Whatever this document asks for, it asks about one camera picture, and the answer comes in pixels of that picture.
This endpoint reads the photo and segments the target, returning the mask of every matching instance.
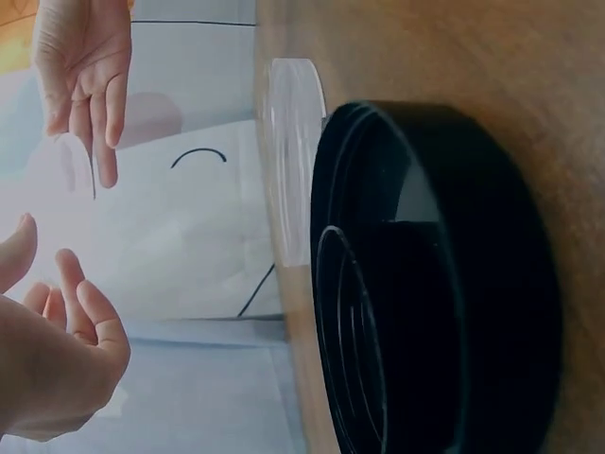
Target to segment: wooden table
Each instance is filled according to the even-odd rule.
[[[544,218],[564,297],[562,394],[544,452],[605,452],[605,3],[257,3],[259,100],[271,59],[310,58],[329,110],[352,98],[445,102],[509,151]],[[310,451],[337,453],[309,269],[279,275]]]

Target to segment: open palm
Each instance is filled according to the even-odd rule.
[[[114,149],[124,129],[130,55],[127,0],[40,1],[33,61],[46,132],[77,135],[105,187],[117,181]]]

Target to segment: black line drawing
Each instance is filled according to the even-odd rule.
[[[214,149],[214,148],[194,148],[194,149],[190,149],[189,151],[186,151],[181,156],[179,156],[177,158],[177,160],[172,164],[172,166],[170,166],[170,168],[176,167],[177,164],[181,161],[181,159],[184,158],[185,156],[187,156],[189,154],[192,154],[192,153],[197,153],[199,151],[208,151],[208,152],[214,153],[215,155],[217,155],[222,160],[223,163],[227,162],[227,156],[225,156],[223,153],[221,153],[217,149]]]
[[[252,296],[249,298],[248,302],[244,305],[242,310],[239,311],[239,314],[237,314],[237,318],[240,318],[241,316],[243,316],[244,313],[248,310],[248,308],[252,304],[252,301],[254,301],[254,298],[256,298],[256,295],[263,287],[263,284],[265,284],[268,277],[271,276],[271,273],[273,272],[273,270],[275,270],[275,264],[271,265],[271,268],[268,269],[267,274],[265,274],[265,277],[263,277],[263,279],[261,279],[261,282],[258,284],[258,286],[256,286],[256,289],[252,293]]]
[[[177,20],[145,20],[135,19],[130,21],[132,24],[195,24],[199,26],[256,26],[250,23],[238,22],[216,22],[216,21],[177,21]]]

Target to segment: human hand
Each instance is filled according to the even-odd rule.
[[[77,135],[101,184],[114,186],[131,55],[127,0],[40,0],[33,47],[46,133]]]
[[[25,216],[0,245],[0,291],[27,273],[36,237]],[[61,290],[37,284],[22,306],[0,296],[0,437],[48,441],[80,429],[110,401],[130,360],[115,309],[74,253],[60,251],[57,264]]]

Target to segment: glossy black plastic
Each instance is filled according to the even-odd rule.
[[[537,210],[475,121],[352,103],[311,201],[320,353],[343,453],[536,453],[561,372],[561,302]]]

